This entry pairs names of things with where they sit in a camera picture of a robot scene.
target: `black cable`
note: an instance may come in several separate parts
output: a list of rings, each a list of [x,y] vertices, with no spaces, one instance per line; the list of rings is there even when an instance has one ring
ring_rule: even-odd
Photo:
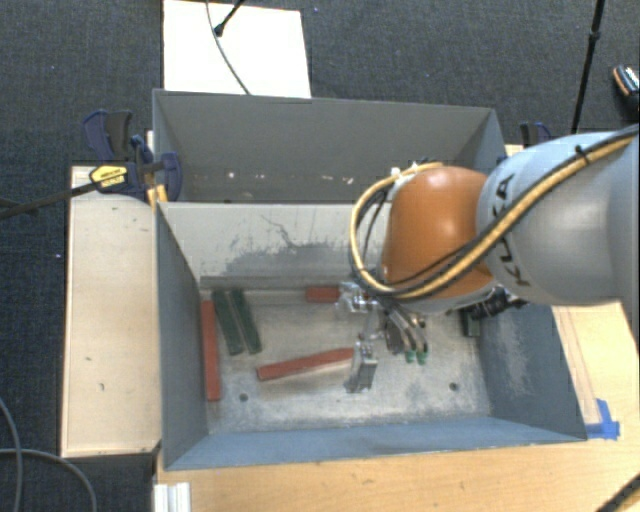
[[[597,512],[615,512],[633,493],[640,489],[640,473],[638,473],[631,481],[629,481],[615,496],[602,505]]]
[[[95,189],[96,186],[94,183],[87,183],[86,185],[82,185],[80,187],[63,190],[62,192],[43,197],[41,199],[36,199],[35,201],[32,201],[30,203],[19,204],[17,206],[8,208],[3,212],[0,212],[0,220],[8,219],[10,217],[20,215],[21,213],[29,213],[37,210],[38,208],[42,208],[43,206],[49,206],[50,204],[57,203],[58,201],[65,201],[67,199],[71,199],[72,197],[77,197],[88,192],[93,192]]]
[[[0,449],[0,456],[13,455],[14,453],[16,453],[16,450],[13,448]],[[78,468],[78,466],[72,464],[66,459],[63,459],[62,457],[58,457],[57,455],[53,455],[52,453],[41,452],[40,450],[30,450],[28,448],[23,448],[22,454],[43,459],[49,462],[55,462],[56,464],[61,464],[62,466],[67,468],[78,477],[78,479],[82,482],[82,485],[84,485],[85,489],[89,493],[92,512],[98,511],[98,499],[96,497],[96,492],[94,491],[93,486],[91,485],[91,482],[89,482],[87,476],[82,472],[82,470],[80,470],[80,468]]]
[[[582,114],[582,104],[584,96],[587,92],[587,82],[589,81],[589,73],[591,72],[591,62],[593,54],[596,50],[596,42],[600,39],[600,22],[602,21],[602,13],[604,12],[605,0],[596,0],[596,8],[593,13],[593,21],[591,22],[591,32],[589,32],[589,46],[587,47],[587,56],[584,60],[582,68],[582,78],[580,79],[580,90],[576,99],[576,108],[573,112],[573,122],[571,123],[571,133],[577,133],[580,124],[580,115]]]
[[[20,444],[20,436],[18,435],[18,429],[16,427],[15,421],[13,421],[13,417],[9,412],[6,404],[0,398],[0,409],[2,409],[2,413],[4,414],[5,419],[7,420],[7,425],[9,425],[9,430],[11,431],[11,437],[13,437],[13,452],[16,455],[16,495],[13,502],[13,512],[20,511],[20,501],[22,500],[22,482],[24,481],[24,461],[22,455],[24,450],[22,449],[22,445]]]
[[[231,62],[229,62],[229,59],[227,58],[227,54],[225,53],[224,48],[222,48],[222,45],[220,44],[220,41],[218,39],[218,34],[216,34],[216,28],[214,28],[213,22],[211,21],[211,12],[209,11],[209,0],[205,0],[205,7],[207,9],[207,19],[209,20],[209,27],[211,28],[211,35],[213,35],[213,40],[215,41],[216,46],[218,47],[218,51],[220,52],[220,55],[222,56],[222,59],[224,60],[225,64],[227,65],[227,68],[229,68],[229,71],[231,71],[231,74],[233,75],[233,77],[236,79],[236,82],[238,82],[238,85],[240,85],[240,87],[242,87],[242,90],[244,91],[244,93],[246,95],[248,95],[248,96],[251,96],[251,93],[249,92],[249,89],[247,89],[247,87],[244,85],[244,83],[242,82],[242,80],[238,76],[238,73],[236,73],[236,70],[231,65]]]
[[[22,445],[20,444],[20,437],[18,436],[18,428],[16,427],[15,421],[13,421],[13,417],[11,416],[9,409],[2,401],[2,398],[0,398],[0,410],[2,410],[2,413],[7,420],[9,430],[11,431],[11,436],[13,437],[13,444],[15,445],[15,448],[0,449],[0,457],[7,455],[16,456],[16,469],[18,474],[16,479],[16,496],[13,505],[14,512],[20,511],[20,503],[22,501],[22,484],[24,481],[24,455],[41,458],[50,462],[55,462],[56,464],[62,464],[69,471],[75,474],[89,493],[89,497],[91,499],[91,510],[93,512],[97,512],[98,500],[96,498],[96,493],[93,490],[93,486],[91,485],[91,482],[89,482],[89,479],[86,477],[86,475],[77,466],[75,466],[68,460],[63,459],[62,457],[58,457],[57,455],[53,455],[52,453],[42,452],[40,450],[30,450],[28,448],[22,448]]]
[[[227,14],[227,16],[225,17],[225,19],[222,21],[222,23],[220,23],[214,30],[214,32],[216,33],[216,35],[218,37],[222,37],[222,34],[224,32],[224,27],[227,25],[227,23],[229,22],[229,20],[231,18],[233,18],[233,15],[236,13],[236,11],[238,9],[240,9],[240,6],[245,2],[245,0],[237,0],[235,5],[233,6],[233,9],[231,9],[231,12],[229,12],[229,14]]]
[[[376,220],[378,219],[378,215],[380,215],[380,210],[382,210],[382,207],[384,206],[384,203],[387,200],[387,195],[388,195],[387,191],[384,191],[384,193],[382,194],[382,197],[378,201],[378,206],[376,208],[376,211],[373,212],[373,217],[371,218],[371,222],[369,222],[369,228],[367,229],[367,234],[364,238],[364,248],[362,249],[363,263],[367,257],[367,249],[369,248],[369,239],[371,238],[371,232],[373,231],[373,226],[375,225]]]

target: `cable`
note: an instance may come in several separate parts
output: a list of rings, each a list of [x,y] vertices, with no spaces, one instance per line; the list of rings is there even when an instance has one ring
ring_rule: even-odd
[[[409,168],[399,174],[389,176],[371,186],[356,202],[353,208],[349,227],[350,263],[360,284],[376,296],[392,296],[399,300],[424,298],[434,295],[446,288],[453,281],[460,279],[478,264],[493,247],[511,231],[518,221],[527,214],[546,194],[570,177],[584,169],[588,164],[604,158],[627,146],[638,133],[638,126],[630,126],[614,133],[586,149],[577,149],[576,154],[551,169],[549,173],[534,182],[513,203],[505,208],[481,233],[479,233],[457,256],[442,269],[420,283],[405,288],[389,286],[377,281],[364,267],[357,246],[357,230],[362,219],[360,210],[367,201],[380,190],[387,189],[402,177],[425,172],[433,167],[418,166]]]
[[[576,98],[576,106],[573,111],[573,121],[571,122],[572,134],[578,132],[578,126],[580,125],[582,104],[584,103],[584,96],[587,92],[587,82],[589,81],[589,73],[591,72],[593,54],[596,51],[596,43],[598,42],[598,39],[600,39],[600,22],[602,21],[602,14],[604,12],[604,2],[605,0],[596,0],[593,20],[591,21],[591,31],[589,32],[589,46],[587,47],[587,55],[584,59],[584,66],[582,68],[582,78],[580,79],[580,90],[578,91],[578,97]]]
[[[0,449],[0,456],[13,455],[14,453],[16,453],[16,450],[13,448]],[[76,475],[80,479],[80,481],[82,482],[82,485],[84,485],[85,489],[87,489],[87,492],[89,493],[89,497],[91,499],[91,510],[93,512],[98,511],[98,500],[96,498],[96,492],[94,491],[93,486],[91,485],[91,482],[89,482],[89,479],[80,470],[80,468],[78,468],[68,460],[63,459],[62,457],[58,457],[57,455],[53,455],[52,453],[41,452],[40,450],[30,450],[28,448],[23,448],[22,454],[29,455],[30,457],[44,459],[49,462],[55,462],[56,464],[62,464],[65,468],[67,468],[69,471],[71,471],[74,475]]]
[[[220,40],[218,39],[218,36],[216,34],[216,29],[214,28],[213,22],[211,21],[211,12],[209,11],[209,0],[205,0],[205,7],[207,8],[207,19],[209,20],[209,27],[211,28],[211,35],[213,35],[213,40],[216,42],[216,46],[218,47],[218,50],[220,51],[220,55],[222,55],[222,58],[223,58],[225,64],[229,68],[229,71],[231,71],[231,74],[236,79],[236,82],[238,82],[240,87],[242,87],[242,90],[244,91],[244,93],[247,94],[248,96],[251,96],[251,93],[249,92],[249,89],[247,89],[247,87],[244,85],[242,80],[240,80],[240,77],[238,76],[238,73],[236,73],[236,70],[231,65],[231,62],[229,62],[229,59],[227,58],[227,54],[225,53],[224,49],[222,48],[222,44],[220,44]]]
[[[4,414],[4,417],[7,420],[7,424],[9,425],[9,430],[11,431],[11,436],[13,437],[13,444],[15,445],[15,448],[0,449],[0,457],[7,456],[7,455],[16,456],[16,469],[17,469],[18,475],[16,479],[16,495],[15,495],[15,500],[13,504],[13,511],[14,512],[20,511],[20,504],[22,501],[22,484],[24,481],[23,456],[29,455],[30,457],[37,457],[44,460],[48,460],[50,462],[55,462],[57,464],[62,464],[74,475],[76,475],[84,485],[85,489],[87,489],[87,492],[89,493],[89,497],[91,499],[91,510],[93,512],[97,512],[98,500],[96,498],[96,493],[93,490],[93,486],[91,485],[91,482],[89,482],[89,479],[86,477],[86,475],[77,466],[75,466],[68,460],[63,459],[62,457],[58,457],[57,455],[53,455],[52,453],[42,452],[40,450],[30,450],[28,448],[22,448],[22,445],[20,444],[20,437],[18,436],[18,429],[16,427],[16,423],[15,421],[13,421],[13,417],[11,416],[9,409],[7,408],[2,398],[0,398],[0,409],[2,410],[2,413]]]
[[[602,505],[597,512],[615,512],[623,505],[636,503],[640,494],[640,473],[629,481],[615,496]]]
[[[373,212],[373,217],[371,218],[371,222],[369,223],[369,229],[367,229],[367,234],[364,238],[364,248],[362,249],[362,261],[364,262],[364,260],[367,257],[367,249],[369,248],[369,239],[371,238],[371,233],[373,231],[373,226],[376,223],[376,220],[378,218],[378,215],[380,215],[380,210],[382,210],[382,207],[384,206],[384,202],[387,200],[387,192],[384,192],[382,194],[382,197],[380,198],[379,201],[377,201],[378,206],[376,207],[376,211]]]
[[[15,446],[15,448],[13,449],[13,452],[16,455],[17,477],[16,477],[16,496],[13,502],[13,512],[19,512],[20,501],[22,500],[22,482],[24,480],[24,462],[22,459],[24,450],[20,445],[20,436],[18,436],[18,429],[16,427],[16,423],[15,421],[13,421],[13,417],[11,416],[9,409],[7,408],[2,398],[0,398],[0,409],[2,409],[2,413],[4,414],[4,417],[7,420],[7,424],[9,425],[9,430],[11,431],[11,437],[13,437],[13,445]]]

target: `gray box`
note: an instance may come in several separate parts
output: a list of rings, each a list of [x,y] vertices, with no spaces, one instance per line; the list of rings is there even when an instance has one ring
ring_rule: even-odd
[[[178,151],[181,202],[156,239],[167,469],[308,462],[586,439],[549,308],[483,322],[427,322],[424,367],[376,346],[373,388],[347,367],[260,383],[255,367],[352,346],[364,316],[304,302],[347,279],[351,203],[392,166],[430,157],[490,172],[504,152],[495,112],[349,100],[154,92],[154,146]],[[385,214],[374,230],[379,252]],[[223,398],[205,398],[199,303],[246,290],[264,350],[230,357]]]

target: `black carpet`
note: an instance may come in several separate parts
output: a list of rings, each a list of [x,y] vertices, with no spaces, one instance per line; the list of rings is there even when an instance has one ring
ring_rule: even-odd
[[[593,2],[535,0],[264,0],[299,9],[317,97],[494,107],[505,139],[542,121],[571,124]],[[639,61],[640,3],[608,2],[584,105],[583,130],[627,122],[611,68]],[[0,4],[0,197],[27,201],[67,185],[73,160],[93,158],[85,115],[135,112],[151,127],[162,85],[160,0],[3,0]],[[58,446],[65,294],[64,204],[0,221],[0,396],[25,447]],[[0,420],[0,447],[11,444]],[[149,456],[83,461],[100,510],[150,506]],[[10,510],[14,462],[0,460],[0,510]],[[55,465],[28,461],[25,511],[84,511],[82,486]]]

